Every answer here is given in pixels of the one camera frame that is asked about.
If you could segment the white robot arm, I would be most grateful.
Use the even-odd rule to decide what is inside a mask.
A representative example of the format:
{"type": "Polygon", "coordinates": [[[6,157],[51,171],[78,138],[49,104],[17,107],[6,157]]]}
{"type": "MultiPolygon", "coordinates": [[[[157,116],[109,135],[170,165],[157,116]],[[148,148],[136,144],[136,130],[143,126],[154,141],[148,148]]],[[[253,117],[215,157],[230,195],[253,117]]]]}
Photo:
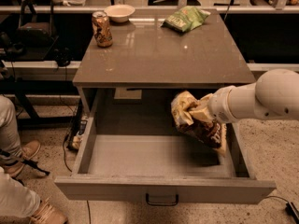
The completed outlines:
{"type": "Polygon", "coordinates": [[[299,119],[299,75],[275,69],[255,83],[227,86],[192,101],[187,111],[194,119],[234,123],[242,119],[299,119]]]}

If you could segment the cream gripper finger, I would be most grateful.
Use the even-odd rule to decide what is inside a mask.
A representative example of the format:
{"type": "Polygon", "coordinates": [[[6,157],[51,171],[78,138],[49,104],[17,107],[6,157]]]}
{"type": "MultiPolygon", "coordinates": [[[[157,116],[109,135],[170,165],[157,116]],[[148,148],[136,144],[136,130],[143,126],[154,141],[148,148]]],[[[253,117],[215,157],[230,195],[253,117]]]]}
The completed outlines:
{"type": "Polygon", "coordinates": [[[198,107],[192,107],[188,109],[188,113],[197,120],[204,121],[206,119],[205,110],[198,107]]]}

